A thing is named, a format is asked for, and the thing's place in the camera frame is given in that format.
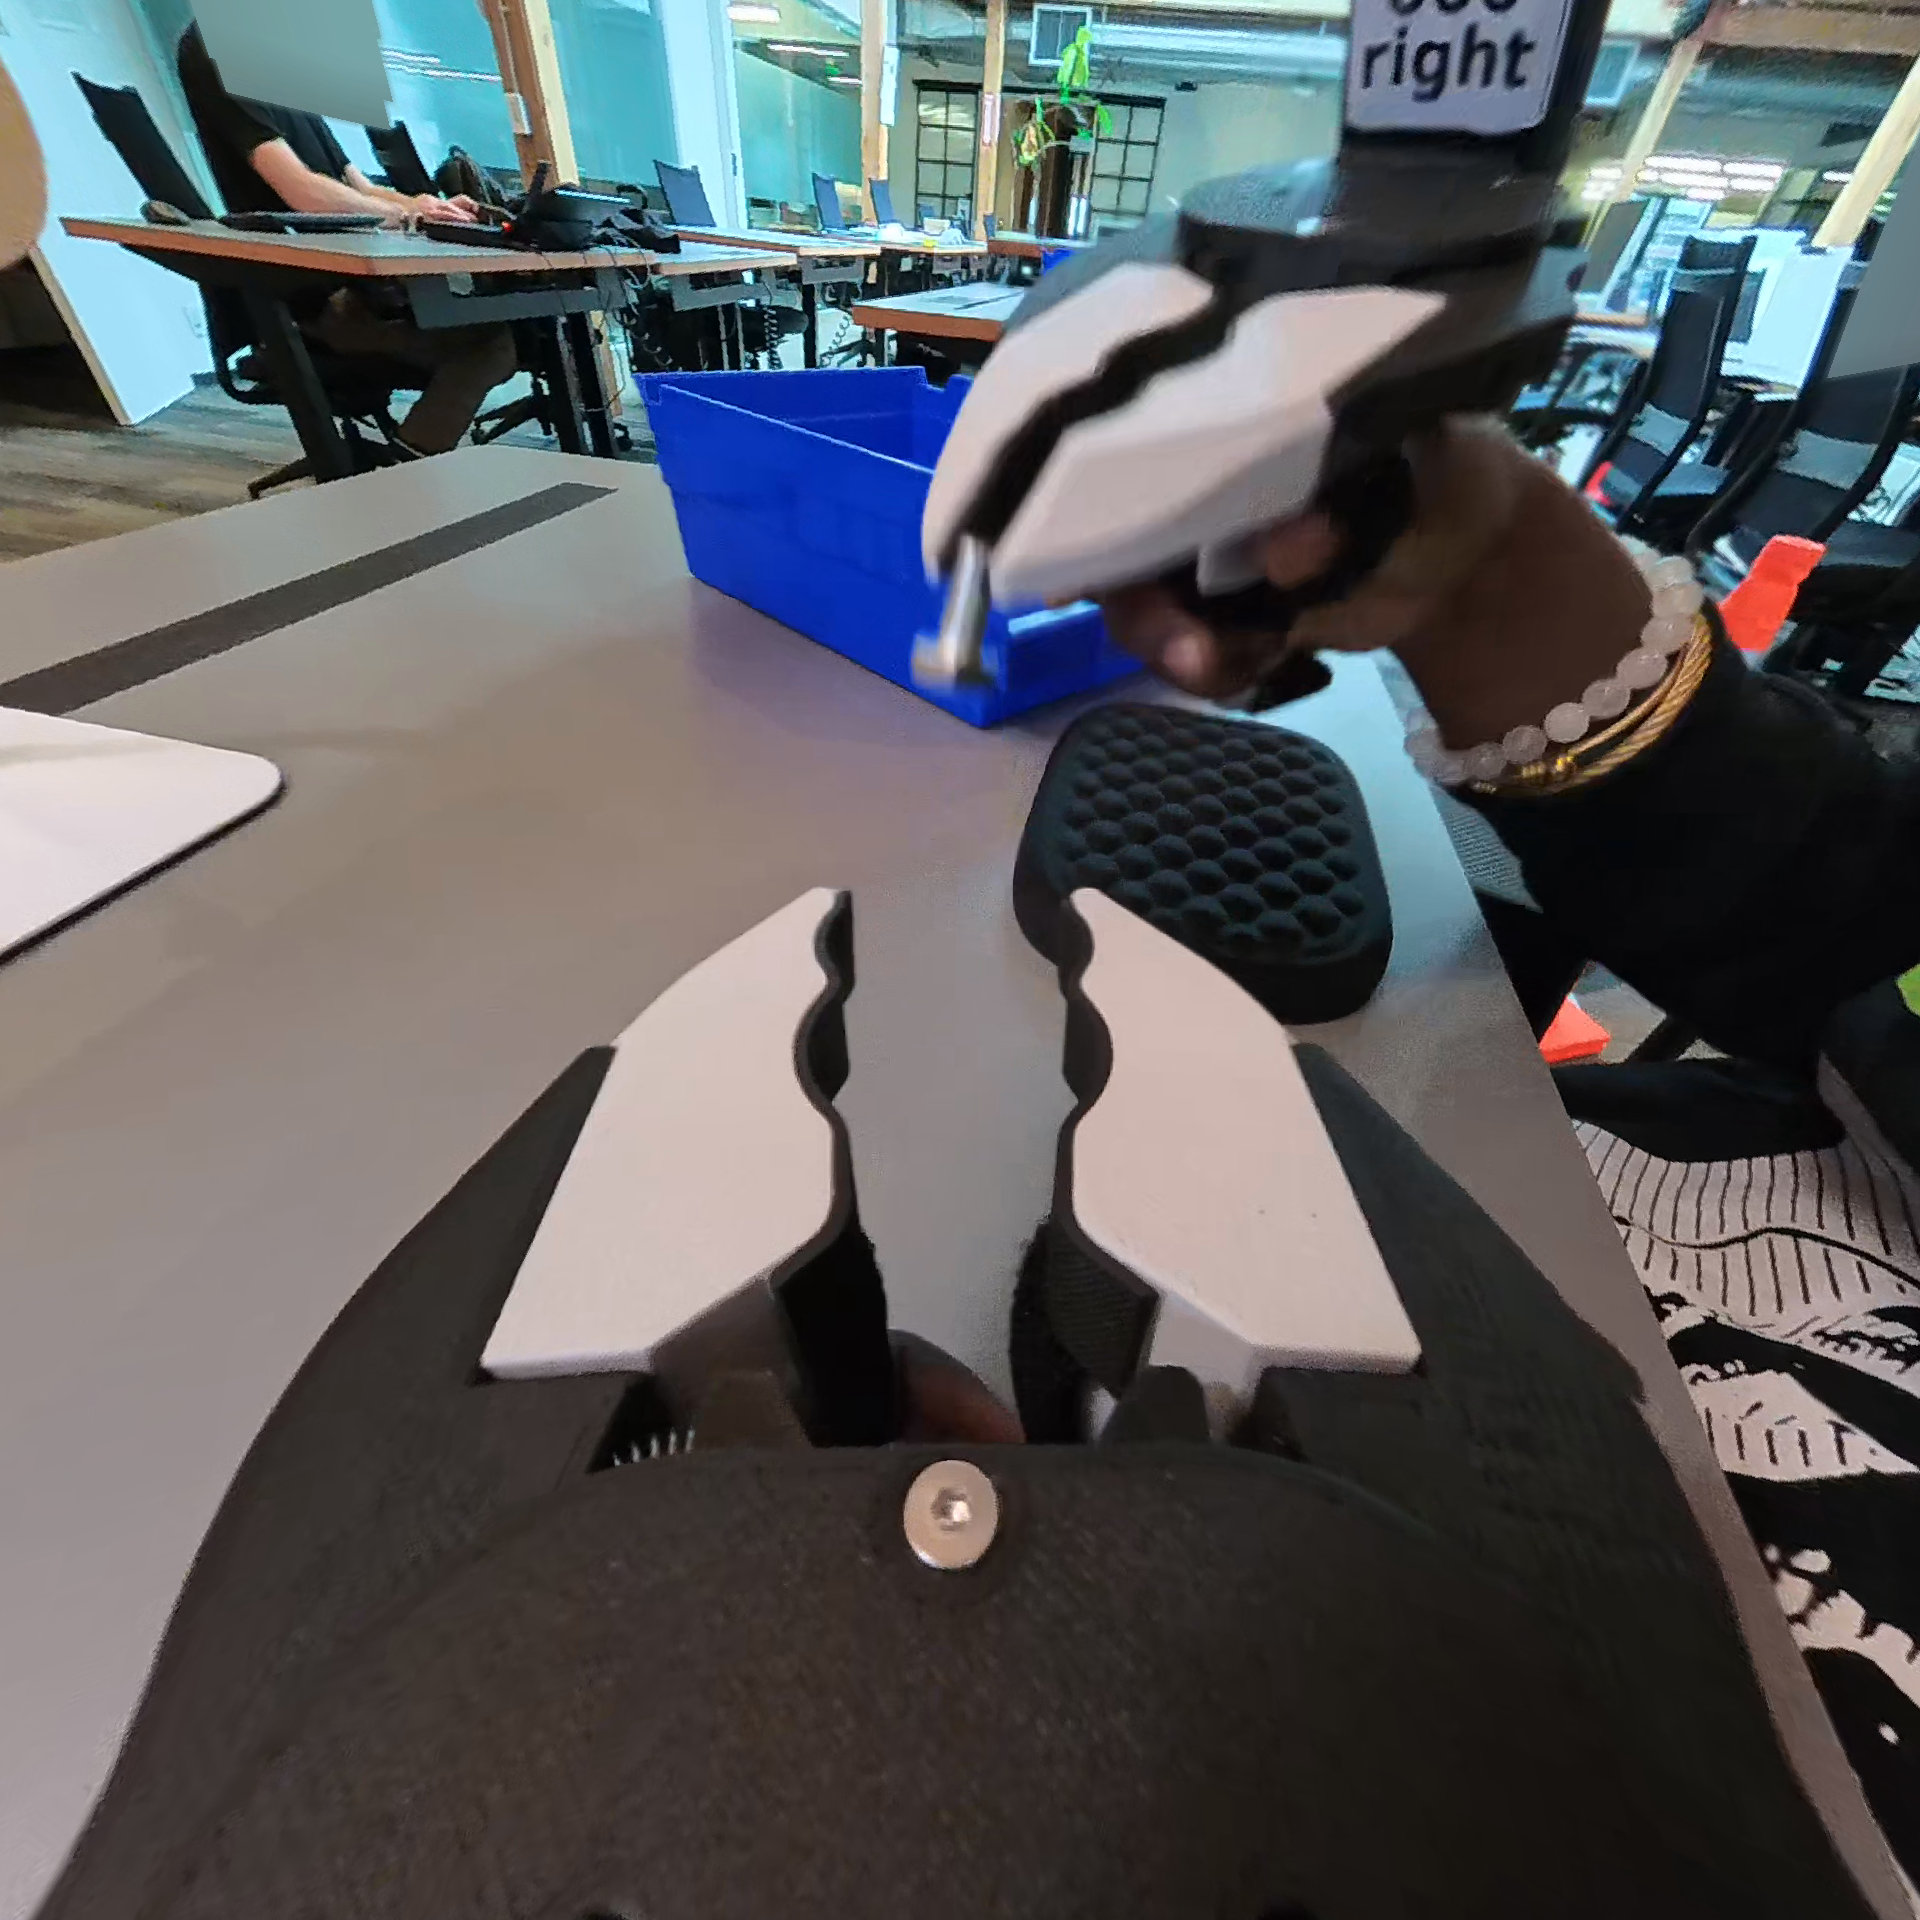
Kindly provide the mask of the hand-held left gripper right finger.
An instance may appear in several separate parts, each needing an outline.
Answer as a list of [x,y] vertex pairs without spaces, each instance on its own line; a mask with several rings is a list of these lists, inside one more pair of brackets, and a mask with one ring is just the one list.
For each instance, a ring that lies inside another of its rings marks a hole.
[[1061,903],[1051,1335],[1118,1404],[1180,1372],[1236,1427],[1270,1372],[1385,1375],[1425,1345],[1293,1031],[1102,892]]

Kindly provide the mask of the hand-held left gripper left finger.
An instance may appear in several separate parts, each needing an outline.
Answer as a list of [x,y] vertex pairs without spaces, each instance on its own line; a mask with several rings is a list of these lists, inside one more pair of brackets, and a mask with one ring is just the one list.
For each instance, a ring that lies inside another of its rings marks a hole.
[[853,897],[809,887],[670,981],[615,1043],[482,1345],[487,1378],[799,1388],[781,1293],[853,1222]]

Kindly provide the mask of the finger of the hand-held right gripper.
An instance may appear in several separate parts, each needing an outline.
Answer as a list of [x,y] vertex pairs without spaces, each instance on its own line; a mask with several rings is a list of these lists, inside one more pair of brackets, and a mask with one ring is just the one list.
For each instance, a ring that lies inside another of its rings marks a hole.
[[1061,431],[994,554],[994,607],[1102,596],[1206,557],[1323,480],[1329,393],[1417,336],[1446,301],[1405,288],[1282,291]]
[[960,539],[994,548],[1061,431],[1179,365],[1211,305],[1217,288],[1173,258],[1071,258],[1028,288],[931,466],[921,570],[950,576]]

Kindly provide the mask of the steel hex bolt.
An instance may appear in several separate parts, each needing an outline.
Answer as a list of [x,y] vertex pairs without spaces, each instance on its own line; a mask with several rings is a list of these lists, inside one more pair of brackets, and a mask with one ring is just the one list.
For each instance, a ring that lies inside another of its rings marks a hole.
[[994,685],[988,667],[994,554],[980,537],[958,537],[939,626],[915,643],[915,685],[960,695]]

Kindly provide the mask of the blue plastic bin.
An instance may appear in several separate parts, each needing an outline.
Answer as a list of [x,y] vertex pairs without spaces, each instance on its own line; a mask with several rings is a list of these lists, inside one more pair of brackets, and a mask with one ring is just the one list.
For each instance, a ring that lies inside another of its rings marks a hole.
[[1088,604],[994,613],[988,679],[915,681],[939,622],[921,576],[931,466],[970,393],[925,370],[649,373],[638,383],[683,570],[970,731],[1137,679]]

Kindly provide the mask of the person's right forearm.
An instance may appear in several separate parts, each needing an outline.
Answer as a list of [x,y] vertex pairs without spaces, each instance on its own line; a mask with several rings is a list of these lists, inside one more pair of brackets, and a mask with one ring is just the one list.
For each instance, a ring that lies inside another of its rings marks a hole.
[[1575,963],[1720,1057],[1809,1068],[1920,958],[1920,778],[1712,635],[1672,727],[1572,791],[1462,791]]

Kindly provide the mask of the person's right hand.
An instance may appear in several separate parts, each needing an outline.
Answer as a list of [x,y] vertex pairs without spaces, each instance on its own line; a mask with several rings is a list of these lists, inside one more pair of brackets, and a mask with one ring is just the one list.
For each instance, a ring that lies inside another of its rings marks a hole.
[[1646,583],[1589,507],[1492,420],[1459,420],[1405,447],[1415,511],[1346,596],[1296,613],[1282,639],[1222,639],[1158,583],[1102,596],[1105,635],[1158,681],[1236,701],[1289,655],[1390,651],[1442,744],[1483,749],[1540,727],[1643,643]]

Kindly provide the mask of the brown office desk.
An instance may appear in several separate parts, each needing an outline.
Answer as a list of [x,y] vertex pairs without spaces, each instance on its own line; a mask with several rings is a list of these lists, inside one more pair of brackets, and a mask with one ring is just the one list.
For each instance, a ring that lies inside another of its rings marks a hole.
[[853,305],[853,325],[888,370],[921,370],[936,389],[984,370],[1032,288],[960,282]]

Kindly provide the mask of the green potted plant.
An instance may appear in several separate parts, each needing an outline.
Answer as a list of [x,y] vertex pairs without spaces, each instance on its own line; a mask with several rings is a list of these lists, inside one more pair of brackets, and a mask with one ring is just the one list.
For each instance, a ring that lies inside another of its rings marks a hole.
[[1010,109],[1016,198],[1010,223],[1061,241],[1071,230],[1078,143],[1093,133],[1087,109],[1066,97],[1017,97]]

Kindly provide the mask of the black wrist rest pad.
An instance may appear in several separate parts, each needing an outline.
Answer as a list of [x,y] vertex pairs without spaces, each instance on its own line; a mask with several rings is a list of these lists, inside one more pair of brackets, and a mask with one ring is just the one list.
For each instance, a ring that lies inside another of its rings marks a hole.
[[1017,831],[1017,936],[1061,958],[1061,907],[1102,892],[1282,1023],[1357,1014],[1391,958],[1391,912],[1354,770],[1311,735],[1102,703],[1051,749]]

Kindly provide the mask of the black office chair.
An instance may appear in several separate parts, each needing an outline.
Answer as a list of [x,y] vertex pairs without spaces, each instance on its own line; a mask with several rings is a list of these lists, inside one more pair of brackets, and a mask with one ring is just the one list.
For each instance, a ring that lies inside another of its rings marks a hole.
[[1838,373],[1874,241],[1865,223],[1848,254],[1780,267],[1771,317],[1795,379],[1720,365],[1697,438],[1661,447],[1633,426],[1602,456],[1589,501],[1615,533],[1700,557],[1712,590],[1740,583],[1774,537],[1823,547],[1834,566],[1873,557],[1848,519],[1916,420],[1916,365]]

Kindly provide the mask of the orange traffic cone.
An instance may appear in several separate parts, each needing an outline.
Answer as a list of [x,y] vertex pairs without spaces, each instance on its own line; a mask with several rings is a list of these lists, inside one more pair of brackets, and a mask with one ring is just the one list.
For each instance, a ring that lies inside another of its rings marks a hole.
[[1771,537],[1743,582],[1717,604],[1717,626],[1743,661],[1765,661],[1788,630],[1793,604],[1828,557],[1823,539]]

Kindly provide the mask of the black and white printed trousers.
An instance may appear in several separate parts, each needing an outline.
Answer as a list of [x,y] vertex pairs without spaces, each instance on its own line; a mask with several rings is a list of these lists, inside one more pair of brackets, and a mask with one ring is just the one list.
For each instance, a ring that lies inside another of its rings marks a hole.
[[1807,1082],[1558,1068],[1553,1090],[1843,1761],[1920,1832],[1916,1172]]

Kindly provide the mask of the sign board on white stand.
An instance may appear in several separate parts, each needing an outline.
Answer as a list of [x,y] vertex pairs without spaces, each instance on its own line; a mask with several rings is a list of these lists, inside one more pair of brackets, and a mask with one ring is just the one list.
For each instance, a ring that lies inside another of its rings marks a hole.
[[250,751],[6,706],[0,952],[33,949],[279,791],[279,770]]

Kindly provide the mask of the long office desk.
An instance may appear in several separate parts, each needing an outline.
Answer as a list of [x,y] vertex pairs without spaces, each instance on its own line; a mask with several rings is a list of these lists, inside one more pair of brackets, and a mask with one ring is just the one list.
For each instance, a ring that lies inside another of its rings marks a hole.
[[244,305],[250,336],[268,379],[289,415],[312,482],[356,477],[356,446],[342,415],[323,396],[322,365],[298,336],[289,297],[336,288],[395,288],[422,331],[461,325],[551,325],[539,339],[559,379],[559,446],[564,452],[615,456],[611,396],[597,370],[589,317],[618,317],[633,305],[633,282],[649,276],[743,276],[796,267],[796,251],[679,241],[679,251],[506,251],[452,248],[395,230],[342,233],[244,233],[221,222],[150,223],[127,216],[82,222],[62,216],[64,238],[110,241],[153,258],[202,291],[232,291]]

